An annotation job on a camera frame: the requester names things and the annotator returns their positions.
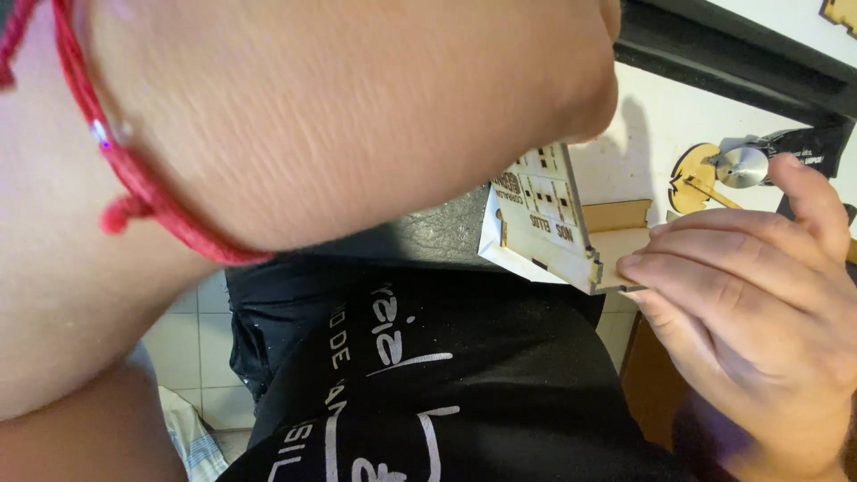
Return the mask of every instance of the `finger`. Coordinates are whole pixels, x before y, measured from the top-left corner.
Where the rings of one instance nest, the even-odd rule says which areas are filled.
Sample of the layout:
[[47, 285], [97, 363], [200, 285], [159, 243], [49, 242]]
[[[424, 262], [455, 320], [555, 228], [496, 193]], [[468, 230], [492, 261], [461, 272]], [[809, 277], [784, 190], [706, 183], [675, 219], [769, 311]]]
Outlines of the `finger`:
[[655, 226], [651, 229], [650, 236], [655, 239], [667, 232], [686, 229], [742, 232], [776, 247], [809, 268], [826, 271], [840, 266], [831, 262], [818, 241], [806, 229], [776, 213], [726, 208], [706, 209], [682, 216], [668, 224]]
[[653, 238], [641, 252], [680, 256], [732, 274], [799, 310], [819, 313], [830, 302], [821, 274], [743, 232], [683, 229]]
[[809, 231], [827, 256], [845, 262], [851, 240], [848, 214], [827, 178], [791, 154], [771, 160], [768, 175], [788, 196], [796, 222]]
[[662, 254], [624, 256], [617, 268], [698, 318], [716, 338], [756, 365], [797, 353], [803, 329], [799, 312], [740, 278]]
[[720, 371], [708, 330], [698, 319], [670, 303], [655, 290], [626, 294], [637, 303], [652, 331], [669, 352], [676, 370], [698, 389], [701, 381]]

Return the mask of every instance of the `black t-shirt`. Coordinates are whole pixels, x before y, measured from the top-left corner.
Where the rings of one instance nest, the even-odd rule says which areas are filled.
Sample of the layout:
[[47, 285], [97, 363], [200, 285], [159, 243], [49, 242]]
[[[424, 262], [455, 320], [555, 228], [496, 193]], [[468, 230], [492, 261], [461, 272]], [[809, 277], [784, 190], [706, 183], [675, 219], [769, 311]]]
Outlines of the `black t-shirt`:
[[220, 482], [687, 480], [568, 303], [468, 274], [367, 282], [284, 356]]

